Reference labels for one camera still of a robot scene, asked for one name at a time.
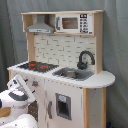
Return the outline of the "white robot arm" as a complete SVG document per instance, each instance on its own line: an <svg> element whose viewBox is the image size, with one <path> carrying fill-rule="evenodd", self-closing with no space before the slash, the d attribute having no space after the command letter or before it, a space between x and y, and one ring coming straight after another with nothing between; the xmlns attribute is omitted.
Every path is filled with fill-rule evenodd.
<svg viewBox="0 0 128 128"><path fill-rule="evenodd" d="M0 128L38 128L35 118L28 113L28 106L35 97L20 75L7 83L7 90L0 93L0 109L10 107L7 117L0 117Z"/></svg>

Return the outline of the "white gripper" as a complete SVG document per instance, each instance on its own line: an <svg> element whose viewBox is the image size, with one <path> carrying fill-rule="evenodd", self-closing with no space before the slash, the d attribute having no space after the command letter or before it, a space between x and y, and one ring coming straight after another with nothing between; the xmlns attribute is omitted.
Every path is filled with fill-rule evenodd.
<svg viewBox="0 0 128 128"><path fill-rule="evenodd" d="M24 92L28 96L29 102L35 101L35 97L33 93L31 92L26 82L23 80L23 78L20 75L16 75L14 78L12 78L7 83L7 87L9 90L18 90Z"/></svg>

